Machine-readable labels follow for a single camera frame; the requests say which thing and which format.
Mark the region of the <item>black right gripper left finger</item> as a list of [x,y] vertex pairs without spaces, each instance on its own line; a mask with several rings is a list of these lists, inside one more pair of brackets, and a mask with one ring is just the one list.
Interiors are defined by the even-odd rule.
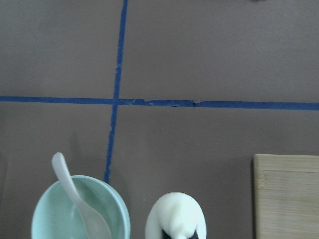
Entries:
[[162,229],[161,238],[162,239],[171,239],[171,236],[164,229]]

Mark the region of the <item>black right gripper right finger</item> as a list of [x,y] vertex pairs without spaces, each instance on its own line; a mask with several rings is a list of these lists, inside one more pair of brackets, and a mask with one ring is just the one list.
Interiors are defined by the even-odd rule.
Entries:
[[199,235],[198,235],[197,230],[194,231],[194,234],[193,234],[193,236],[192,236],[192,239],[199,239]]

